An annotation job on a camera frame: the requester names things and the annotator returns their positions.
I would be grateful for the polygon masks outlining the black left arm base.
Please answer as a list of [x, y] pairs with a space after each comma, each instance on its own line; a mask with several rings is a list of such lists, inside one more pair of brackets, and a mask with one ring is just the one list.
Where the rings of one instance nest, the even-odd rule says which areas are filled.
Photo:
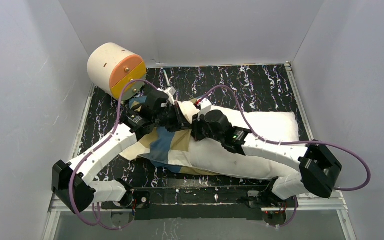
[[108, 201], [101, 204], [101, 208], [110, 212], [110, 219], [114, 226], [124, 227], [131, 224], [139, 210], [150, 207], [150, 192], [129, 190], [119, 202]]

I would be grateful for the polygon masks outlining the white pillow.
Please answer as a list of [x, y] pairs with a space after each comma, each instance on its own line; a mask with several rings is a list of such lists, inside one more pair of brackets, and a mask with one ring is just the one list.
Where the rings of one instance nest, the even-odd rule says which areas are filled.
[[244, 154], [228, 152], [220, 142], [211, 138], [195, 140], [191, 130], [175, 133], [168, 154], [172, 165], [180, 166], [180, 173], [191, 175], [223, 175], [234, 178], [268, 180], [298, 176], [299, 161], [306, 148], [302, 145], [286, 145], [298, 140], [298, 123], [292, 112], [241, 113], [225, 107], [213, 106], [204, 100], [201, 107], [190, 101], [180, 102], [184, 116], [203, 120], [212, 111], [222, 113], [234, 127], [254, 128], [257, 134], [272, 139], [261, 140], [249, 133], [239, 148]]

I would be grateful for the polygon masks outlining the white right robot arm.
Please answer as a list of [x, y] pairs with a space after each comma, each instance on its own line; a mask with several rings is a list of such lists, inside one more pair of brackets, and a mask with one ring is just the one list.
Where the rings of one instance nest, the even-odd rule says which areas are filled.
[[195, 115], [192, 135], [198, 141], [215, 140], [232, 154], [264, 158], [296, 170], [270, 182], [265, 194], [272, 199], [286, 200], [308, 193], [330, 198], [343, 168], [334, 154], [319, 142], [304, 146], [265, 143], [253, 136], [250, 129], [233, 126], [220, 110]]

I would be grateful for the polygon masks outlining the blue beige white pillowcase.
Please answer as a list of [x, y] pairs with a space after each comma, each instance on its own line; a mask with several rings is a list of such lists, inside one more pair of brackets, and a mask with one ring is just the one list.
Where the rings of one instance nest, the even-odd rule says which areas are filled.
[[175, 174], [216, 176], [216, 172], [203, 169], [199, 163], [199, 160], [212, 159], [213, 143], [211, 139], [196, 141], [190, 129], [169, 132], [164, 127], [156, 127], [120, 156], [128, 161], [144, 158], [155, 167]]

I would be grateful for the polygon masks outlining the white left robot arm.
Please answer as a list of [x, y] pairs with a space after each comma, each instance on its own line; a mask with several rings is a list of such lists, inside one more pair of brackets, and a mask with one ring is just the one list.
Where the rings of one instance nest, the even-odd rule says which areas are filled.
[[131, 202], [131, 189], [122, 179], [96, 181], [98, 173], [117, 155], [156, 127], [169, 132], [188, 130], [199, 109], [190, 101], [174, 101], [168, 91], [152, 90], [145, 102], [132, 106], [115, 127], [83, 154], [52, 168], [52, 191], [74, 213], [101, 202]]

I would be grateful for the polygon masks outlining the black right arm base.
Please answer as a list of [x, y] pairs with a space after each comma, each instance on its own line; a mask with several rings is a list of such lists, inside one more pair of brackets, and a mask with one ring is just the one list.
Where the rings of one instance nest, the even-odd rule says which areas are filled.
[[236, 200], [237, 204], [245, 204], [251, 209], [273, 208], [263, 210], [263, 221], [269, 227], [280, 229], [286, 227], [295, 218], [298, 211], [298, 197], [280, 199], [269, 190], [249, 190], [246, 196]]

